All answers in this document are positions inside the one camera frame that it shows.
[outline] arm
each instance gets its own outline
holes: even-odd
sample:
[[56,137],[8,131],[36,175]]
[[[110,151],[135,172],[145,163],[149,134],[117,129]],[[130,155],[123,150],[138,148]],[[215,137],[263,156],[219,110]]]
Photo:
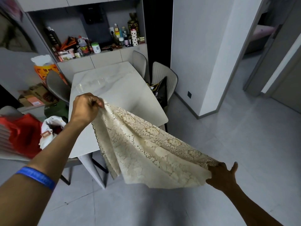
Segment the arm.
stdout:
[[266,211],[253,202],[241,190],[236,183],[235,172],[238,164],[234,163],[232,169],[228,171],[225,163],[220,163],[216,167],[209,167],[212,178],[206,182],[214,188],[222,191],[236,207],[247,226],[275,225],[283,226]]
[[[74,143],[82,130],[94,120],[103,102],[92,94],[77,96],[70,122],[64,130],[27,167],[34,168],[58,182]],[[13,175],[0,187],[1,225],[37,225],[52,191],[24,175]]]

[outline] gray dining chair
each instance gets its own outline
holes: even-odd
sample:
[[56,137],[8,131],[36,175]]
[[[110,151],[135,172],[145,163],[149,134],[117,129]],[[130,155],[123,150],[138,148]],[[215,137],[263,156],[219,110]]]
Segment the gray dining chair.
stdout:
[[133,67],[137,70],[141,77],[144,78],[146,72],[146,58],[137,51],[133,51]]
[[[169,100],[172,94],[175,91],[175,88],[178,84],[178,76],[175,72],[173,72],[169,67],[164,66],[161,63],[154,62],[153,63],[153,72],[152,72],[152,85],[159,83],[162,79],[167,76],[167,106],[163,108],[164,112],[167,113]],[[164,131],[167,131],[167,124],[164,124],[164,127],[160,127]]]
[[[20,111],[16,110],[11,106],[5,106],[2,109],[0,109],[0,116],[5,116],[10,121],[14,121],[18,118],[21,118],[23,115],[24,114],[22,114]],[[16,153],[16,151],[13,149],[12,144],[8,140],[9,136],[9,130],[7,130],[5,126],[0,124],[0,159],[17,161],[27,164],[31,159],[24,155]],[[107,169],[103,168],[94,159],[92,159],[92,161],[95,164],[95,166],[97,166],[99,169],[103,170],[105,173],[109,173]],[[78,158],[72,158],[67,160],[65,168],[71,168],[77,165],[81,165],[81,161]],[[69,181],[63,175],[61,175],[60,179],[63,182],[65,182],[68,186],[71,184],[71,174],[69,176]]]
[[66,85],[58,73],[51,70],[46,76],[46,85],[55,96],[69,104],[71,87]]

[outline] marble tabletop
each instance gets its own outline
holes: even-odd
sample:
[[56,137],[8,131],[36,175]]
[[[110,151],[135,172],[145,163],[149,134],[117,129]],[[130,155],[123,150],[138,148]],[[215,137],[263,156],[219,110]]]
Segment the marble tabletop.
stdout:
[[[69,118],[75,97],[88,92],[153,125],[161,126],[168,122],[152,91],[129,62],[76,73],[71,88]],[[69,157],[75,158],[98,150],[94,129],[89,124],[77,138]]]

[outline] table leg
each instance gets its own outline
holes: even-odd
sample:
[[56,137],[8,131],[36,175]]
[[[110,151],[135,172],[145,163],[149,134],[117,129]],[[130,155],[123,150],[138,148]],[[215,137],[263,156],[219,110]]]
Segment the table leg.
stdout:
[[96,167],[93,164],[91,154],[86,154],[83,156],[79,156],[79,160],[82,162],[82,164],[86,167],[86,169],[89,171],[89,173],[92,175],[92,177],[95,179],[95,181],[103,188],[105,189],[106,186],[101,179]]

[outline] black bag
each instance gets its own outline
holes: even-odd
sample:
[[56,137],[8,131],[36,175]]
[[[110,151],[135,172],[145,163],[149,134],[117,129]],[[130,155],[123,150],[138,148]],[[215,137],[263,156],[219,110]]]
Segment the black bag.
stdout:
[[162,108],[167,106],[167,76],[164,77],[159,83],[155,85],[149,85],[149,88],[157,98],[159,104],[161,105]]

